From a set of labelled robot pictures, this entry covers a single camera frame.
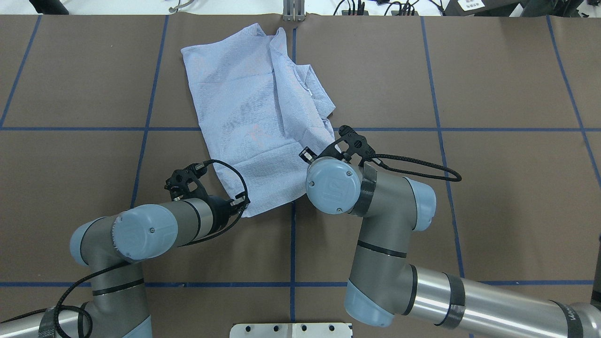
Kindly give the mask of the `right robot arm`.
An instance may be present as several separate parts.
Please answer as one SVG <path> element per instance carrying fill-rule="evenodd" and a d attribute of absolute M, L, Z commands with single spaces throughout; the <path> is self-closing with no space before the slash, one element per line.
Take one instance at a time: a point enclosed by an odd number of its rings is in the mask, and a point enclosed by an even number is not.
<path fill-rule="evenodd" d="M 433 188 L 387 167 L 387 154 L 367 143 L 347 152 L 331 144 L 306 147 L 306 188 L 320 211 L 362 219 L 344 300 L 350 316 L 376 327 L 395 316 L 492 338 L 598 338 L 600 305 L 536 299 L 455 274 L 419 267 L 408 258 L 414 232 L 425 231 L 437 208 Z"/>

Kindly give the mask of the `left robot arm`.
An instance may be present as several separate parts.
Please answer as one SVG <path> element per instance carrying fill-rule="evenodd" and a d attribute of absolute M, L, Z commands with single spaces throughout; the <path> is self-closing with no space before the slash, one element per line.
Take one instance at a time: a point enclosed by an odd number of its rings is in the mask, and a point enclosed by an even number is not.
<path fill-rule="evenodd" d="M 90 274 L 53 305 L 1 323 L 3 338 L 150 338 L 152 316 L 143 261 L 216 238 L 239 220 L 249 199 L 214 195 L 141 205 L 81 225 L 69 242 Z"/>

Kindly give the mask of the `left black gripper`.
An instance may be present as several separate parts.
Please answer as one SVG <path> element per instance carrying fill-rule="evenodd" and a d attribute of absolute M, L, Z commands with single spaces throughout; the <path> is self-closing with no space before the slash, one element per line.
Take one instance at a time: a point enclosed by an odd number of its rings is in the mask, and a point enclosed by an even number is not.
<path fill-rule="evenodd" d="M 213 223 L 210 233 L 217 233 L 228 224 L 228 221 L 235 212 L 243 212 L 249 205 L 250 200 L 247 191 L 236 195 L 234 199 L 223 199 L 219 196 L 209 197 L 209 208 L 212 211 Z"/>

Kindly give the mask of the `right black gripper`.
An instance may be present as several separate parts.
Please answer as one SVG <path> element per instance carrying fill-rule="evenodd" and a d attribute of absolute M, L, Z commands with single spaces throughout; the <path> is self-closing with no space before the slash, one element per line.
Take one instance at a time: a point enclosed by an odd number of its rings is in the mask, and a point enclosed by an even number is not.
<path fill-rule="evenodd" d="M 338 161 L 342 161 L 343 160 L 343 153 L 341 152 L 341 150 L 339 150 L 339 148 L 337 146 L 337 143 L 332 143 L 332 144 L 329 144 L 324 149 L 324 151 L 322 151 L 321 154 L 319 154 L 319 156 L 315 152 L 313 152 L 313 150 L 311 150 L 311 148 L 305 147 L 300 152 L 299 157 L 304 162 L 306 162 L 308 165 L 311 165 L 312 163 L 314 163 L 318 159 L 326 158 L 326 157 L 331 157 L 331 158 L 334 158 L 334 159 L 336 159 Z"/>

